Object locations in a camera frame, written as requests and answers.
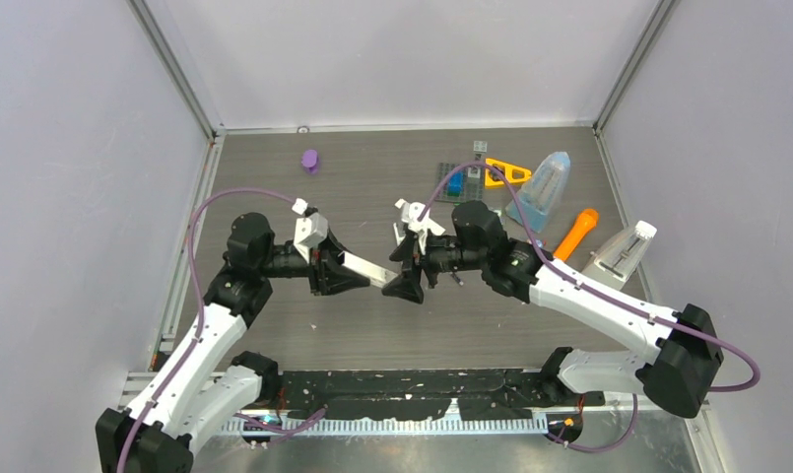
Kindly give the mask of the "slim white remote control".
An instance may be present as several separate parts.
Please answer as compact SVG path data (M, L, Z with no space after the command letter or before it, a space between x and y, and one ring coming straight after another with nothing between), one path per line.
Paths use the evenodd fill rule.
M388 283L393 281L398 274L385 267L372 263L363 259L349 251L343 252L343 262L341 265L360 275L367 278L370 284L376 288L382 289Z

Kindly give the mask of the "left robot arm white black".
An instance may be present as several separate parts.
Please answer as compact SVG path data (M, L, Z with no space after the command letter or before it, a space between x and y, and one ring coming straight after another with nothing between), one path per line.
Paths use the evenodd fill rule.
M272 406L281 392L273 360L235 357L217 380L211 374L250 328L273 294L274 278L303 278L316 296L382 287L392 272L349 252L327 220L307 211L283 245L260 213L237 217L224 265L202 298L191 329L152 381L121 411L96 423L104 472L188 472L206 442L248 404Z

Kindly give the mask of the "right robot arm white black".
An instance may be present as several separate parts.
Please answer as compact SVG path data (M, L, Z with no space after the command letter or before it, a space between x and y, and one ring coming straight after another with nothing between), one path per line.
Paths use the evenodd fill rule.
M420 202L396 202L403 235L390 260L400 273L383 295L416 304L441 273L478 271L496 293L567 315L619 342L620 352L554 350L543 369L544 397L565 404L576 394L643 395L666 412L691 419L723 364L711 316L641 301L573 270L549 252L508 236L481 201L454 208L454 235L426 216Z

